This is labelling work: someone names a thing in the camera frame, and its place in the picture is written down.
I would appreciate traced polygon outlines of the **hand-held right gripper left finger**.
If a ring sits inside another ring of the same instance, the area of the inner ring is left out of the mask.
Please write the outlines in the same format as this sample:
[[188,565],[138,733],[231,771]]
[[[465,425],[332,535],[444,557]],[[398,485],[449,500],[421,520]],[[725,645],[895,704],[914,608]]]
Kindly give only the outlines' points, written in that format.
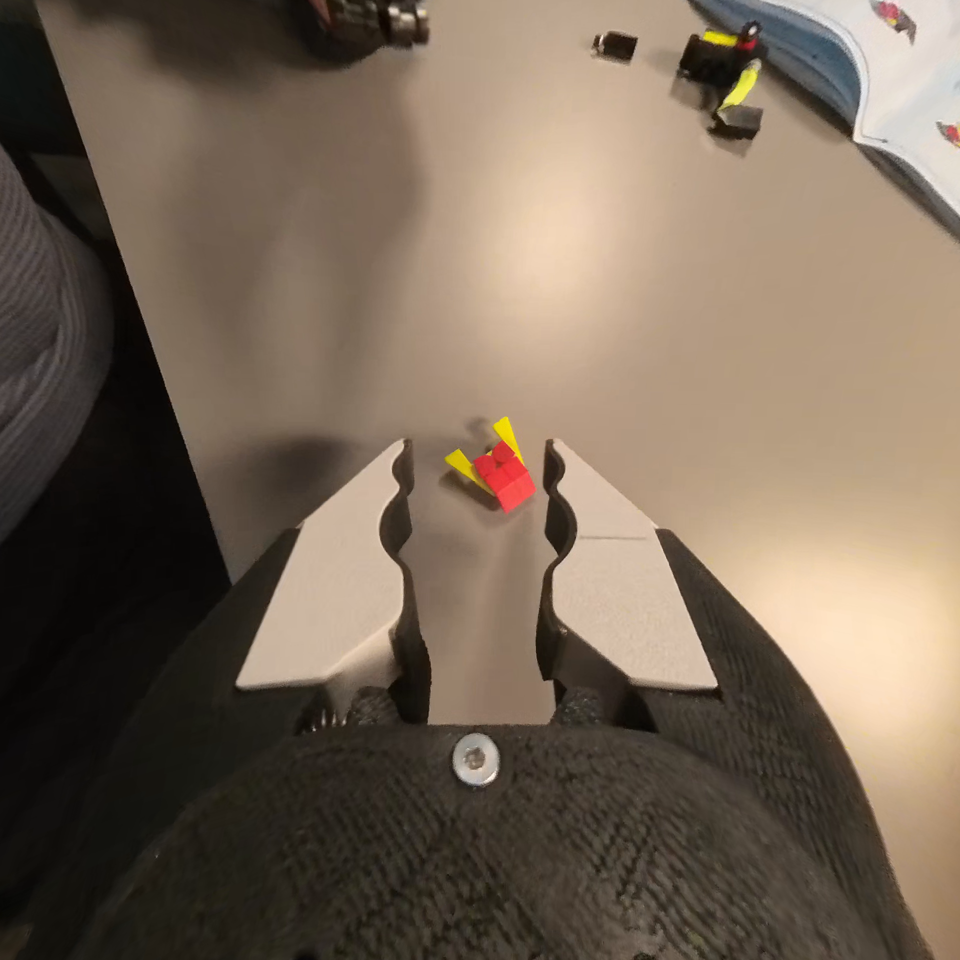
[[299,524],[237,690],[316,689],[345,719],[378,688],[402,719],[427,721],[431,664],[401,556],[414,482],[413,443],[397,440]]

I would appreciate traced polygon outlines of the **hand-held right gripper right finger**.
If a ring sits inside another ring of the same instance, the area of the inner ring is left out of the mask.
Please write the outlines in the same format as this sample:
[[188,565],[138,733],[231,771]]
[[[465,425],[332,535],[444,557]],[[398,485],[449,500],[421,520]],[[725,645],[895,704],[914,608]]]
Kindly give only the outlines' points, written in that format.
[[535,626],[541,678],[605,706],[719,683],[667,558],[661,528],[558,438],[544,450],[545,535],[555,551]]

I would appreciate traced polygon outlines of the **red yellow black lego assembly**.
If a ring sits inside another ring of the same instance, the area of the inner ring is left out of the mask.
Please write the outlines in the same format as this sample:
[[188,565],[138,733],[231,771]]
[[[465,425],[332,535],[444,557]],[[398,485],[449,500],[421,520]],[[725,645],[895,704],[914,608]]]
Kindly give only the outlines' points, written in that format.
[[495,442],[477,456],[471,458],[457,448],[443,460],[450,470],[495,500],[499,509],[509,514],[533,498],[536,485],[510,417],[500,417],[492,424],[491,432]]

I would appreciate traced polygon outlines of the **blue instruction booklet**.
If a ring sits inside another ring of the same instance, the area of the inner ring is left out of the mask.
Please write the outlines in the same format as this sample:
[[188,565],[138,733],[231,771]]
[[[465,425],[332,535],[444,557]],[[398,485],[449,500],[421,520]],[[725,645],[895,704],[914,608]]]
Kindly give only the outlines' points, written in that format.
[[959,234],[957,1],[698,1],[762,26],[771,66],[842,117],[853,142]]

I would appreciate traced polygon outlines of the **small flat lego piece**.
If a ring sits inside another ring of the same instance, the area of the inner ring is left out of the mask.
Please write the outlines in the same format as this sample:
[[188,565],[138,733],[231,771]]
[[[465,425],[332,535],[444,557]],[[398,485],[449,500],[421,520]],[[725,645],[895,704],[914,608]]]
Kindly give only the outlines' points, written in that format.
[[717,107],[711,114],[708,132],[725,140],[752,141],[762,128],[764,110],[745,104]]

